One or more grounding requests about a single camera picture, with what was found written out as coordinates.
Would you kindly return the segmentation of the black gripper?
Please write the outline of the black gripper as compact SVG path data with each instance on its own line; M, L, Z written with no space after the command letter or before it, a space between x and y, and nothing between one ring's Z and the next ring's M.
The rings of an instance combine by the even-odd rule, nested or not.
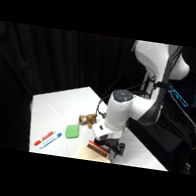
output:
M94 142L98 145L98 146L107 146L110 150L111 150L111 155L113 157L113 159L116 158L116 155L119 155L120 157L122 157L122 155L124 154L124 150L126 147L126 144L124 143L120 143L120 141L118 139L94 139Z

